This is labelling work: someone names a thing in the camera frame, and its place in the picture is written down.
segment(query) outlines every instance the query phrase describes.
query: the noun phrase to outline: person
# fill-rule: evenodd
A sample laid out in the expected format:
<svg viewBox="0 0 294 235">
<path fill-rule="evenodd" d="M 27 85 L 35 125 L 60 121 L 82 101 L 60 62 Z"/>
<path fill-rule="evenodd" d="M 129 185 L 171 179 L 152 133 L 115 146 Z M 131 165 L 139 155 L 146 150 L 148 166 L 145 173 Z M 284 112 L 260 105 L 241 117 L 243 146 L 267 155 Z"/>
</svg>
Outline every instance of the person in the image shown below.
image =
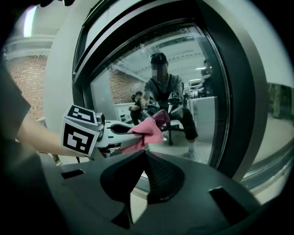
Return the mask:
<svg viewBox="0 0 294 235">
<path fill-rule="evenodd" d="M 152 78 L 144 85 L 143 96 L 141 98 L 141 108 L 143 108 L 150 96 L 158 102 L 161 109 L 168 111 L 168 98 L 171 92 L 178 91 L 183 98 L 182 79 L 178 75 L 168 73 L 168 61 L 164 53 L 155 53 L 150 57 Z M 195 122 L 192 114 L 184 107 L 183 117 L 179 119 L 182 123 L 186 139 L 189 143 L 188 153 L 194 161 L 201 162 L 199 154 L 196 150 L 195 141 L 198 137 Z"/>
<path fill-rule="evenodd" d="M 0 59 L 0 133 L 1 138 L 18 140 L 36 151 L 57 155 L 83 157 L 60 145 L 60 135 L 38 123 L 28 112 L 29 103 Z"/>
<path fill-rule="evenodd" d="M 205 69 L 201 70 L 201 75 L 204 80 L 203 82 L 204 93 L 205 93 L 205 97 L 210 97 L 210 96 L 213 96 L 213 88 L 211 83 L 212 71 L 211 71 L 208 60 L 204 60 L 203 65 L 205 66 Z"/>
<path fill-rule="evenodd" d="M 141 91 L 137 91 L 136 94 L 135 94 L 136 95 L 136 97 L 135 97 L 135 105 L 129 107 L 130 117 L 132 118 L 133 124 L 135 126 L 139 124 L 140 114 L 141 114 L 141 111 L 142 111 L 142 108 L 141 108 L 142 94 L 143 93 Z"/>
</svg>

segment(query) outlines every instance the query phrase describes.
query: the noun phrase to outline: red cloth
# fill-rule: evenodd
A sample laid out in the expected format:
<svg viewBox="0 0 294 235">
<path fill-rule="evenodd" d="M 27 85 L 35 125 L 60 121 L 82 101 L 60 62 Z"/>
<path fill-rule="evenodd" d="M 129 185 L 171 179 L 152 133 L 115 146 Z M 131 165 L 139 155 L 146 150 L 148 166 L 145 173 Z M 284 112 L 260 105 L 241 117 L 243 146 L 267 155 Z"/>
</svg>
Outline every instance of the red cloth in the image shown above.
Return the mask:
<svg viewBox="0 0 294 235">
<path fill-rule="evenodd" d="M 139 123 L 137 126 L 130 129 L 128 133 L 130 132 L 144 135 L 139 143 L 121 149 L 122 152 L 140 150 L 143 149 L 145 144 L 161 143 L 164 140 L 164 137 L 162 136 L 160 129 L 156 126 L 155 121 L 150 117 L 147 117 L 143 122 Z"/>
<path fill-rule="evenodd" d="M 170 117 L 164 109 L 159 110 L 152 117 L 155 120 L 155 123 L 158 128 L 161 128 L 164 124 L 170 126 Z"/>
</svg>

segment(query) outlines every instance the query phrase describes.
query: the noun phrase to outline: seated person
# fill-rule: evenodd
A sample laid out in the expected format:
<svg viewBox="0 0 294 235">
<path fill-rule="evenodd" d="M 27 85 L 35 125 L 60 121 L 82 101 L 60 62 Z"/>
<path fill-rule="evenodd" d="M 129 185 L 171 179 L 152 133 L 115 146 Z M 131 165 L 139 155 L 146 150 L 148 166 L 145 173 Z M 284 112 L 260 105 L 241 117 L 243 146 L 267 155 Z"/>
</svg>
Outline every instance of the seated person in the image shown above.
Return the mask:
<svg viewBox="0 0 294 235">
<path fill-rule="evenodd" d="M 150 96 L 153 94 L 154 100 L 159 103 L 161 109 L 168 111 L 168 98 L 171 92 L 178 91 L 183 98 L 182 79 L 178 75 L 168 73 L 168 61 L 163 53 L 155 53 L 150 57 L 152 68 L 152 78 L 144 86 L 144 93 L 141 98 L 141 108 L 143 108 Z M 183 118 L 179 120 L 184 128 L 186 139 L 189 142 L 189 155 L 194 161 L 200 162 L 200 157 L 196 151 L 195 141 L 198 137 L 192 114 L 185 107 Z"/>
<path fill-rule="evenodd" d="M 137 91 L 136 97 L 135 97 L 135 105 L 129 107 L 130 110 L 130 117 L 132 118 L 133 124 L 136 126 L 139 124 L 140 114 L 141 114 L 141 98 L 142 98 L 142 92 Z"/>
<path fill-rule="evenodd" d="M 201 75 L 204 80 L 203 87 L 204 87 L 204 93 L 205 97 L 213 96 L 213 90 L 212 90 L 212 82 L 211 82 L 211 68 L 209 66 L 209 61 L 204 60 L 203 64 L 205 66 L 205 69 L 201 70 Z"/>
</svg>

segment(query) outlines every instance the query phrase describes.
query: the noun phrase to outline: red brick wall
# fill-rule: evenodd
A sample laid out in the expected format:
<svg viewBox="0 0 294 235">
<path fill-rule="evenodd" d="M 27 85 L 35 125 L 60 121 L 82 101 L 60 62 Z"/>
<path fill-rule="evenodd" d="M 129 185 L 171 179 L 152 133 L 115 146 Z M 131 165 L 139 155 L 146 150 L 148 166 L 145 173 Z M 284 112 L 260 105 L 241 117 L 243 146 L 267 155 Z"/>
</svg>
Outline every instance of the red brick wall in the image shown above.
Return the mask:
<svg viewBox="0 0 294 235">
<path fill-rule="evenodd" d="M 109 75 L 109 79 L 113 102 L 115 104 L 131 103 L 131 96 L 135 94 L 136 91 L 140 90 L 143 92 L 143 81 L 121 71 L 113 70 Z"/>
<path fill-rule="evenodd" d="M 7 69 L 30 103 L 34 118 L 44 117 L 42 90 L 46 56 L 24 56 L 6 61 Z"/>
</svg>

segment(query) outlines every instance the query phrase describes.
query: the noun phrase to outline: ceiling light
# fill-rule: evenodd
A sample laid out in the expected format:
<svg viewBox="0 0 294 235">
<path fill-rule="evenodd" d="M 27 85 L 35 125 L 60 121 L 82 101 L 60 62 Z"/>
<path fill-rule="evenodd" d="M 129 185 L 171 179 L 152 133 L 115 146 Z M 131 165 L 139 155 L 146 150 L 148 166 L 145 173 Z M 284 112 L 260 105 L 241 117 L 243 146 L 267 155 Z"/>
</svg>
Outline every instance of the ceiling light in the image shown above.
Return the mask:
<svg viewBox="0 0 294 235">
<path fill-rule="evenodd" d="M 37 6 L 33 6 L 26 12 L 26 16 L 25 16 L 24 24 L 23 24 L 23 36 L 25 38 L 32 36 L 33 20 L 34 20 L 36 8 Z"/>
<path fill-rule="evenodd" d="M 205 69 L 206 67 L 200 67 L 200 68 L 196 68 L 195 70 L 201 70 L 201 69 Z"/>
</svg>

